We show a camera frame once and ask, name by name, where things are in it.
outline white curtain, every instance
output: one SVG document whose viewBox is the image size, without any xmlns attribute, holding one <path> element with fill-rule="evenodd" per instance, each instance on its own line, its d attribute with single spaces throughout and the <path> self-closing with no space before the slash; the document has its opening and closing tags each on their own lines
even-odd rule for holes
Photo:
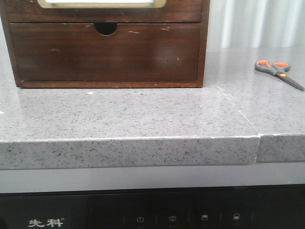
<svg viewBox="0 0 305 229">
<path fill-rule="evenodd" d="M 211 0 L 207 50 L 305 47 L 305 0 Z"/>
</svg>

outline wooden cabinet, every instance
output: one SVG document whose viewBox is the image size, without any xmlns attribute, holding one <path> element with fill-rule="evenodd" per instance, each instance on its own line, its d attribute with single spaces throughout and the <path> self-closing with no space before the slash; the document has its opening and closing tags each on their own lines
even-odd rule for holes
<svg viewBox="0 0 305 229">
<path fill-rule="evenodd" d="M 159 9 L 0 1 L 18 87 L 202 86 L 208 0 L 167 0 Z"/>
</svg>

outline drawer handle cutout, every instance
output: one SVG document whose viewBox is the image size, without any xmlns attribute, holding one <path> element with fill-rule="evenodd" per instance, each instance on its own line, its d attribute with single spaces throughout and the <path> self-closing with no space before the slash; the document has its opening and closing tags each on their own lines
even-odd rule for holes
<svg viewBox="0 0 305 229">
<path fill-rule="evenodd" d="M 115 22 L 95 22 L 93 24 L 95 30 L 103 36 L 110 36 L 114 34 L 116 28 L 118 27 L 118 23 Z"/>
</svg>

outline drawer front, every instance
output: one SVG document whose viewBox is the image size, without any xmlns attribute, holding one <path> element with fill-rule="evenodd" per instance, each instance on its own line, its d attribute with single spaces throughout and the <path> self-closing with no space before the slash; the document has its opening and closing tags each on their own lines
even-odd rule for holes
<svg viewBox="0 0 305 229">
<path fill-rule="evenodd" d="M 196 81 L 200 24 L 10 24 L 22 81 Z"/>
<path fill-rule="evenodd" d="M 9 22 L 200 22 L 202 14 L 201 0 L 167 0 L 158 9 L 44 9 L 37 0 L 4 1 Z"/>
</svg>

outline quartz countertop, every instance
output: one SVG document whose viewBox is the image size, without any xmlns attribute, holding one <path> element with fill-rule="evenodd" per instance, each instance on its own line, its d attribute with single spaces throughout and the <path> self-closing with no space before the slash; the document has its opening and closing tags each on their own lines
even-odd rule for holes
<svg viewBox="0 0 305 229">
<path fill-rule="evenodd" d="M 304 162 L 305 93 L 254 71 L 305 85 L 304 52 L 207 52 L 204 88 L 20 89 L 1 33 L 0 169 Z"/>
</svg>

